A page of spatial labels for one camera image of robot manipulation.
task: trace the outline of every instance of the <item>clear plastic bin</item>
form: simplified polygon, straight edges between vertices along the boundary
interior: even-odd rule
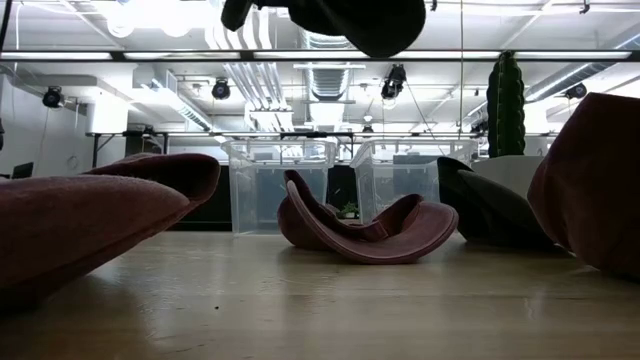
[[[228,141],[231,222],[234,234],[278,233],[277,212],[286,196],[284,171],[296,170],[324,203],[336,146],[318,140]]]
[[[370,140],[353,160],[360,219],[371,221],[396,200],[420,194],[440,202],[436,160],[446,156],[469,164],[478,144],[471,140]]]

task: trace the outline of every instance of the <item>wooden table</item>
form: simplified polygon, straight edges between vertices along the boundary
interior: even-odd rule
[[[279,236],[164,233],[0,319],[0,359],[640,359],[640,285],[452,238],[360,266]]]

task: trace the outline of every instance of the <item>plant pot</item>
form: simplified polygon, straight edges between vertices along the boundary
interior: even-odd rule
[[[473,171],[527,198],[531,180],[542,156],[509,155],[473,163]]]

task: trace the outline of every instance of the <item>curled maroon cushion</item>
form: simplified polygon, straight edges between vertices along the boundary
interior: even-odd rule
[[[191,172],[171,175],[182,166],[176,158],[191,160]],[[37,303],[173,225],[212,195],[219,166],[206,156],[168,155],[93,172],[104,175],[0,184],[0,309]]]
[[[364,264],[414,262],[446,241],[458,224],[450,206],[408,195],[365,225],[347,225],[319,204],[298,173],[285,172],[287,198],[280,205],[278,224],[294,245],[334,250]]]
[[[640,278],[640,99],[591,93],[536,171],[529,202],[543,229],[585,263]],[[603,124],[624,131],[603,134]]]

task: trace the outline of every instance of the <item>tall green cactus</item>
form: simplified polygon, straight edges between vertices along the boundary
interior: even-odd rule
[[[489,75],[489,157],[524,155],[524,83],[512,51],[500,54]]]

